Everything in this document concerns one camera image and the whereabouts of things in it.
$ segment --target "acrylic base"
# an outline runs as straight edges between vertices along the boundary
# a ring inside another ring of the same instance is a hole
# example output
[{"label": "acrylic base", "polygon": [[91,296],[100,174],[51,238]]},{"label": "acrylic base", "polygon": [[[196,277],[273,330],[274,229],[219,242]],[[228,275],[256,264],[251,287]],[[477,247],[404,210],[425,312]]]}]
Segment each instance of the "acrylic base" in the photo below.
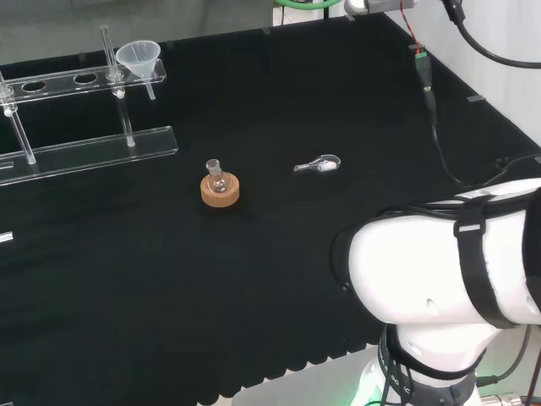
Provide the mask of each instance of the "acrylic base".
[{"label": "acrylic base", "polygon": [[13,102],[37,102],[38,100],[54,97],[72,96],[107,89],[112,90],[119,86],[148,86],[152,83],[163,82],[167,77],[160,59],[156,61],[154,70],[149,75],[148,80],[142,80],[123,65],[119,65],[118,69],[122,72],[122,78],[117,81],[111,80],[107,76],[110,72],[108,66],[6,80],[6,86],[13,89],[13,100],[0,100],[0,106]]},{"label": "acrylic base", "polygon": [[178,151],[171,127],[146,129],[133,134],[128,146],[124,134],[110,135],[34,149],[36,163],[30,165],[22,151],[0,156],[0,186],[26,180],[48,178],[119,163],[138,161]]}]

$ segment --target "funnel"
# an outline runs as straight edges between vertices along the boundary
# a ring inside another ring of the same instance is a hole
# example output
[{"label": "funnel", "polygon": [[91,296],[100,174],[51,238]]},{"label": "funnel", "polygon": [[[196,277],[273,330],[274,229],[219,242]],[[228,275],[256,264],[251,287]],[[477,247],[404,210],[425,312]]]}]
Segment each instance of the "funnel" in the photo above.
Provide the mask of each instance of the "funnel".
[{"label": "funnel", "polygon": [[117,61],[146,82],[151,100],[155,100],[150,78],[160,56],[160,46],[153,41],[135,41],[117,51]]}]

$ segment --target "test tube rack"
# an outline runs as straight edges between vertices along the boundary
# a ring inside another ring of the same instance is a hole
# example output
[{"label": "test tube rack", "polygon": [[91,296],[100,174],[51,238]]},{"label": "test tube rack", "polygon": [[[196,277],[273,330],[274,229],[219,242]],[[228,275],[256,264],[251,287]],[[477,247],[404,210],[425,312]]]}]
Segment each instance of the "test tube rack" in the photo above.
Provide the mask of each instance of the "test tube rack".
[{"label": "test tube rack", "polygon": [[[148,89],[166,79],[162,61],[156,61],[150,78],[141,79],[125,66],[117,65],[108,27],[103,25],[100,29],[107,66],[14,80],[4,80],[0,72],[0,107],[11,121],[22,148],[22,151],[0,155],[0,186],[167,156],[178,151],[172,127],[133,131],[126,105],[126,87],[142,85]],[[19,104],[107,90],[116,100],[123,134],[31,148],[19,117]]]}]

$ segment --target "connector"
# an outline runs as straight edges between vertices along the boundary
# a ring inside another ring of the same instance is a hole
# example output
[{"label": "connector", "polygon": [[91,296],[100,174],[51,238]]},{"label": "connector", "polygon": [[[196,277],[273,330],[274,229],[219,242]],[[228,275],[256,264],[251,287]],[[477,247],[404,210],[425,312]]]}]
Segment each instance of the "connector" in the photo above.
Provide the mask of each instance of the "connector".
[{"label": "connector", "polygon": [[487,387],[488,385],[494,385],[498,383],[500,380],[498,379],[498,376],[491,375],[491,376],[478,376],[475,379],[475,384],[477,387]]},{"label": "connector", "polygon": [[449,19],[455,25],[461,24],[465,19],[464,8],[462,8],[462,0],[442,0]]},{"label": "connector", "polygon": [[432,90],[432,65],[426,52],[415,55],[415,69],[421,79],[424,91]]},{"label": "connector", "polygon": [[423,85],[424,101],[429,110],[430,124],[435,127],[438,123],[438,115],[436,112],[436,99],[432,90],[432,65],[426,52],[415,55],[415,69]]}]

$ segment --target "red wire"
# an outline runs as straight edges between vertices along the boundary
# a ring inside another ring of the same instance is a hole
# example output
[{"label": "red wire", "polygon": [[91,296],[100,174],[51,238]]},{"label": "red wire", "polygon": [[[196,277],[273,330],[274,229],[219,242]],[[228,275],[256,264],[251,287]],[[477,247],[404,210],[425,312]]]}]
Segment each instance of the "red wire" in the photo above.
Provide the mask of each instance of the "red wire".
[{"label": "red wire", "polygon": [[402,18],[404,19],[404,22],[407,25],[407,29],[412,34],[412,38],[415,41],[415,44],[417,45],[417,54],[419,54],[421,53],[421,44],[419,44],[419,41],[417,41],[415,34],[413,34],[412,26],[407,22],[406,15],[404,14],[404,0],[400,0],[400,11],[402,11]]}]

